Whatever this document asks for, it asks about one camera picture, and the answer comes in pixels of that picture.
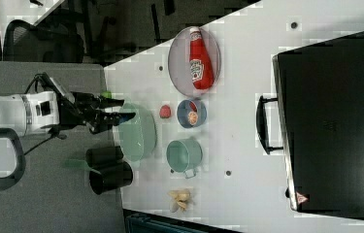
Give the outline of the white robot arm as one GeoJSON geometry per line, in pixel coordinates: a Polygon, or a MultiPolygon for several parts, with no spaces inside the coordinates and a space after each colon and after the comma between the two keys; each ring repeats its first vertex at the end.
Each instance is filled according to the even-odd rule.
{"type": "Polygon", "coordinates": [[[0,95],[0,191],[16,185],[24,175],[28,151],[22,147],[23,137],[47,134],[50,139],[59,138],[62,131],[79,125],[98,134],[136,116],[104,111],[123,104],[79,92],[71,97],[54,91],[0,95]]]}

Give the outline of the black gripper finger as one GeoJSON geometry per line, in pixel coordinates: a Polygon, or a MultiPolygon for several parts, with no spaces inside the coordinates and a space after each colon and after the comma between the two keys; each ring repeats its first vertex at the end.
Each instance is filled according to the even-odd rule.
{"type": "Polygon", "coordinates": [[[135,115],[136,115],[135,113],[119,113],[119,112],[105,113],[105,112],[102,112],[99,115],[99,118],[100,118],[101,124],[118,126],[118,125],[134,118],[135,115]]]}
{"type": "Polygon", "coordinates": [[[112,98],[104,98],[100,100],[100,109],[107,109],[112,107],[121,107],[124,104],[123,99],[112,99],[112,98]]]}

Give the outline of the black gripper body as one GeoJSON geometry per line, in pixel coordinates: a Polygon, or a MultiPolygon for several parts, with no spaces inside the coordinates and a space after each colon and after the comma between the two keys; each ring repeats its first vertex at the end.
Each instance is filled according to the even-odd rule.
{"type": "Polygon", "coordinates": [[[110,125],[104,122],[103,109],[106,108],[107,98],[91,93],[74,92],[76,102],[71,102],[66,95],[57,94],[59,123],[56,131],[75,128],[78,125],[89,126],[91,134],[108,131],[110,125]]]}

